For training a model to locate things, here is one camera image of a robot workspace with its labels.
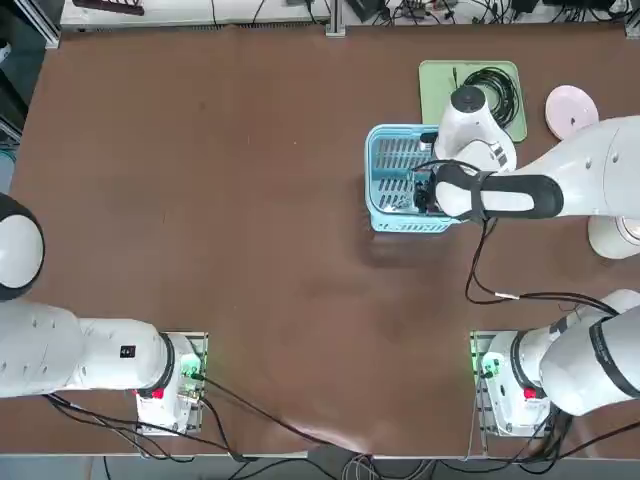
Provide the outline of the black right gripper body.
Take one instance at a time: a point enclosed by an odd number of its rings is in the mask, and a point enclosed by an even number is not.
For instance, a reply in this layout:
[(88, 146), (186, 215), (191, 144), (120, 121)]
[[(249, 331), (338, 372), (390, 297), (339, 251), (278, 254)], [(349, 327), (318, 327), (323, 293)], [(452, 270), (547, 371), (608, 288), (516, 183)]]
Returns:
[(413, 202), (420, 214), (435, 214), (435, 172), (433, 169), (418, 171), (414, 175)]

